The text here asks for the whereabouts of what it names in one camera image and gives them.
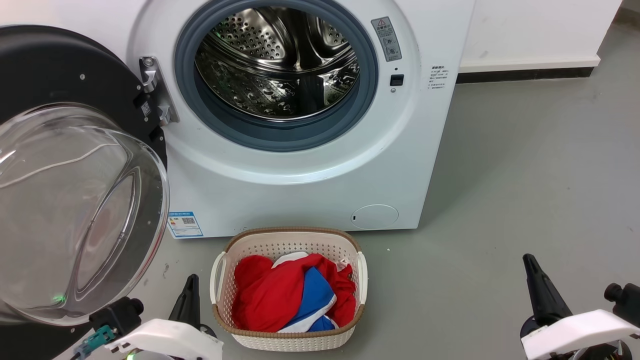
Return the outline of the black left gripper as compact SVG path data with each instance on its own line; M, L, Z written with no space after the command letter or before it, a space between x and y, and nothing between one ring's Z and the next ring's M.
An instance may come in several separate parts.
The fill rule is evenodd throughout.
M201 324L200 280L197 274L190 275L182 292L179 294L168 317L169 321L183 322L194 326L208 337L218 339L215 331L206 324Z

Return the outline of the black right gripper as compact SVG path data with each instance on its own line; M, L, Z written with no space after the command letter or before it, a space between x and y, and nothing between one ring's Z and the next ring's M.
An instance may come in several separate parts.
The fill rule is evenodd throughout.
M560 320L573 315L553 281L542 271L535 256L524 254L522 260L525 267L532 316L528 317L521 326L520 338L539 330L540 326L549 325L552 320Z

